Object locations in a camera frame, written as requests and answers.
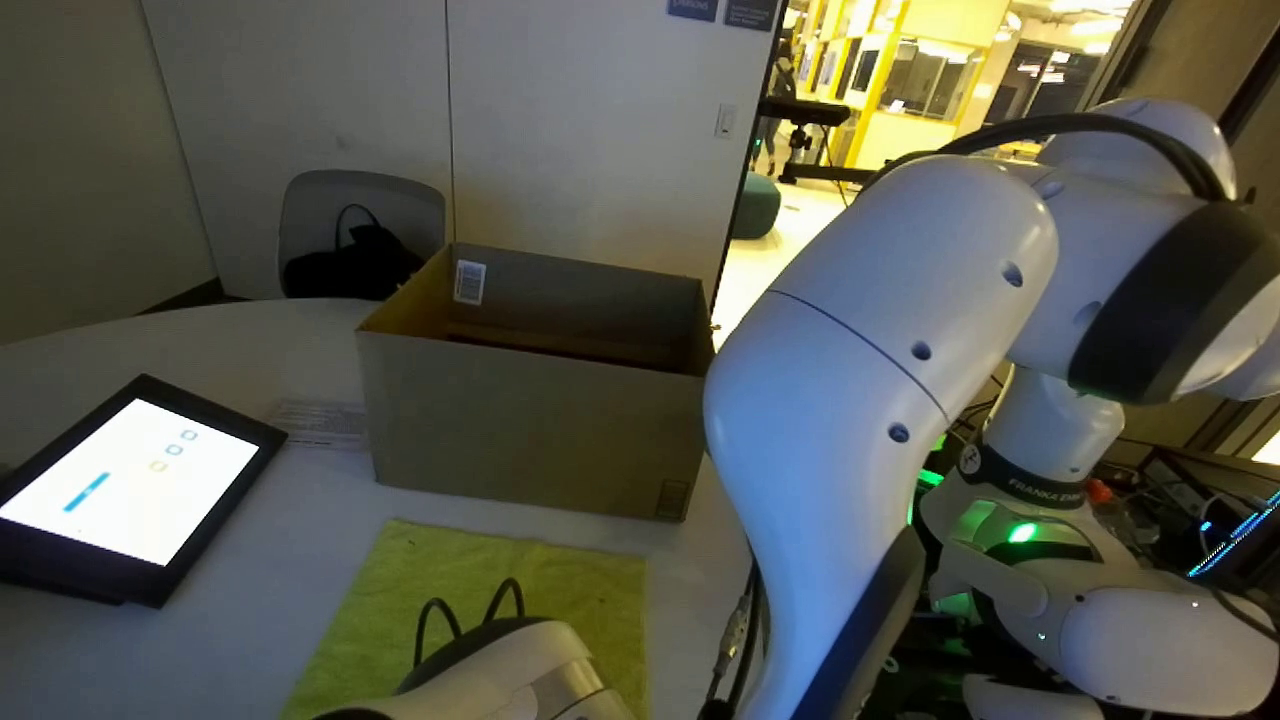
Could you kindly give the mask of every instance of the white object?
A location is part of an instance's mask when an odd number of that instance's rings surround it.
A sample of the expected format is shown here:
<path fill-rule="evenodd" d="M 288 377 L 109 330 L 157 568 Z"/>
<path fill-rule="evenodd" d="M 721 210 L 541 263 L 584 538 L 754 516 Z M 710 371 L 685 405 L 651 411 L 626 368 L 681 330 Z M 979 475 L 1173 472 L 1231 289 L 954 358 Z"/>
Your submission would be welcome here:
<path fill-rule="evenodd" d="M 933 595 L 975 590 L 1040 666 L 1097 700 L 1182 717 L 1251 714 L 1276 681 L 1276 646 L 1241 623 L 1210 590 L 1142 568 L 1091 508 L 1036 508 L 990 484 L 948 481 L 923 501 L 927 529 L 948 529 Z M 1059 546 L 1097 561 L 1005 566 L 991 546 L 1012 524 L 1067 529 Z"/>
<path fill-rule="evenodd" d="M 1043 481 L 1085 481 L 1124 434 L 1124 407 L 1067 390 L 1059 377 L 1017 368 L 990 426 L 990 444 Z"/>
<path fill-rule="evenodd" d="M 1227 202 L 1237 198 L 1237 159 L 1225 133 L 1182 102 L 1108 102 L 1097 114 L 1147 126 L 1210 159 Z M 1071 169 L 1097 179 L 1130 185 L 1132 192 L 1189 198 L 1189 179 L 1143 139 L 1121 133 L 1064 133 L 1040 153 L 1040 163 Z"/>
<path fill-rule="evenodd" d="M 773 614 L 748 717 L 799 705 L 907 524 L 920 460 L 1002 364 L 1054 263 L 1054 223 L 1023 185 L 975 159 L 920 159 L 838 216 L 730 338 L 710 377 L 710 449 Z"/>
<path fill-rule="evenodd" d="M 561 619 L 518 628 L 420 688 L 354 705 L 388 720 L 629 720 L 632 714 L 606 688 L 590 646 Z"/>

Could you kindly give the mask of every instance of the floor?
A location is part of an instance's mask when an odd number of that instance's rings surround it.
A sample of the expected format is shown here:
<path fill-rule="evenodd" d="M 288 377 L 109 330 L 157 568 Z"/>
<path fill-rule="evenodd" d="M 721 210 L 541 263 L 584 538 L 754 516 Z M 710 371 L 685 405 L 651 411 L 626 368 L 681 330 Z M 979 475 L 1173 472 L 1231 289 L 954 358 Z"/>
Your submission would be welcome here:
<path fill-rule="evenodd" d="M 755 298 L 794 263 L 794 255 L 850 210 L 850 185 L 799 179 L 782 185 L 786 210 L 767 235 L 732 242 L 721 298 L 713 309 L 715 350 L 748 315 Z"/>

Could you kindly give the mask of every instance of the tablet screen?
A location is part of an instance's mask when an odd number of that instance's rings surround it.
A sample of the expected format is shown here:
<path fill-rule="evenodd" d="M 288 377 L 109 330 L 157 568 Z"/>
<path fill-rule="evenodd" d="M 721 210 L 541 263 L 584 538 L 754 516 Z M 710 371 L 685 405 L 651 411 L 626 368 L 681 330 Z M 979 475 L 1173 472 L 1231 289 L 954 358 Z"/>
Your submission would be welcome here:
<path fill-rule="evenodd" d="M 0 520 L 169 566 L 261 449 L 149 400 L 20 490 Z"/>

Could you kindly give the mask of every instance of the green light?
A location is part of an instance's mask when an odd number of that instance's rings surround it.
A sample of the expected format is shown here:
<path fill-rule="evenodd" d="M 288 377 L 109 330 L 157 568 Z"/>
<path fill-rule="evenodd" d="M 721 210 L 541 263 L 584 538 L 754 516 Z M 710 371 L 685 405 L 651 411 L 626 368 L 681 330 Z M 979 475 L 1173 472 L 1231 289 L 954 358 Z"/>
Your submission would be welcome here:
<path fill-rule="evenodd" d="M 917 481 L 920 481 L 920 484 L 927 484 L 927 490 L 940 490 L 948 475 L 944 475 L 944 472 L 923 467 Z"/>
<path fill-rule="evenodd" d="M 1008 546 L 1027 546 L 1027 541 L 1036 541 L 1036 524 L 1017 524 L 1017 529 L 1008 533 Z"/>

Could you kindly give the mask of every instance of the tablet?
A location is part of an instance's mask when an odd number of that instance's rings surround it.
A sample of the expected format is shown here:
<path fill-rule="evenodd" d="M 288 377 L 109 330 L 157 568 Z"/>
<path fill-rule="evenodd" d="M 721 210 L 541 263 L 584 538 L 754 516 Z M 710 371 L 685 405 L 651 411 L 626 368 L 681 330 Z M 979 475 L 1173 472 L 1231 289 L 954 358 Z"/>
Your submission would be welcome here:
<path fill-rule="evenodd" d="M 0 484 L 0 576 L 165 603 L 284 434 L 136 377 Z"/>

